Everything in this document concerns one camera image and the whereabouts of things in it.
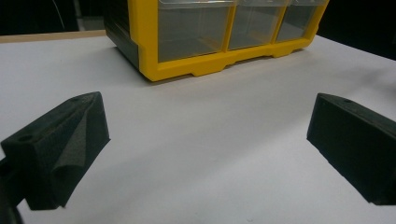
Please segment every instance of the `yellow storage drawer cabinet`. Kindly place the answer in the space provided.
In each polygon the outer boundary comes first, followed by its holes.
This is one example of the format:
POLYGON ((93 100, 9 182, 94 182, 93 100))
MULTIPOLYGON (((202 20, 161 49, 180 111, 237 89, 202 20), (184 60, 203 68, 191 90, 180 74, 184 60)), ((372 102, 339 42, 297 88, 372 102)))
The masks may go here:
POLYGON ((152 81, 307 47, 329 0, 106 0, 107 35, 152 81))

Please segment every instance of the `3d-printed part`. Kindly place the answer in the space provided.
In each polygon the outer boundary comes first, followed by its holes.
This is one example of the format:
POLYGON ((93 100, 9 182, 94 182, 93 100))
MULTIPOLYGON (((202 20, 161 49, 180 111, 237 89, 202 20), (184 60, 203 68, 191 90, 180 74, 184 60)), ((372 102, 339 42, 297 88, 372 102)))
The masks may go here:
POLYGON ((396 123, 318 94, 307 139, 369 203, 396 204, 396 123))
POLYGON ((100 92, 80 95, 58 105, 1 143, 7 160, 2 169, 5 165, 9 169, 5 169, 0 180, 8 199, 18 204, 22 196, 32 210, 65 206, 108 141, 100 92), (20 196, 10 191, 9 180, 6 181, 11 171, 17 172, 18 177, 10 180, 21 183, 20 196))
POLYGON ((7 159, 0 161, 0 223, 22 224, 17 205, 23 199, 19 172, 9 167, 7 159))

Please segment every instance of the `wooden table edge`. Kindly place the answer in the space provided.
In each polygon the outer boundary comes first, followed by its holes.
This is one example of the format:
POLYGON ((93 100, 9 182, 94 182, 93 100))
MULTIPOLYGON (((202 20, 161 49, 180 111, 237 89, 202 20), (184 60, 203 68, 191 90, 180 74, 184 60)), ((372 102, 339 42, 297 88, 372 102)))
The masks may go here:
POLYGON ((106 35, 105 30, 37 34, 37 35, 1 35, 0 43, 19 43, 19 42, 31 42, 31 41, 76 39, 76 38, 96 37, 96 36, 104 36, 104 35, 106 35))

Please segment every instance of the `screw hole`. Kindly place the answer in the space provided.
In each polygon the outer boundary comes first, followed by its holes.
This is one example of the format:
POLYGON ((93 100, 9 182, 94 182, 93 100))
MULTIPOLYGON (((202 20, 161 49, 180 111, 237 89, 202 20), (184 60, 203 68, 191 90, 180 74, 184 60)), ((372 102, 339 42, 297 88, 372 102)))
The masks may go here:
POLYGON ((29 135, 20 137, 18 140, 20 140, 20 142, 25 142, 25 141, 29 141, 32 138, 33 138, 33 136, 29 134, 29 135))

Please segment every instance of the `yellow plastic frame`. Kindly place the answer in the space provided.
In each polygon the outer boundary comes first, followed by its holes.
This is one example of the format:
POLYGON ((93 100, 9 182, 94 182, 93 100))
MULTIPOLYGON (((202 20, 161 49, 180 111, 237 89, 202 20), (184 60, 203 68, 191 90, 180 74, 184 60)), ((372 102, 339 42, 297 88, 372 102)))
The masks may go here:
MULTIPOLYGON (((158 63, 158 0, 128 0, 130 36, 139 47, 139 70, 151 81, 187 74, 198 77, 221 71, 227 65, 238 61, 261 56, 281 57, 307 47, 318 31, 318 24, 328 3, 329 0, 317 8, 303 38, 276 43, 276 35, 282 22, 279 20, 270 44, 234 50, 228 50, 236 11, 236 7, 230 7, 221 52, 158 63)), ((287 7, 282 8, 280 18, 283 18, 286 9, 287 7)))

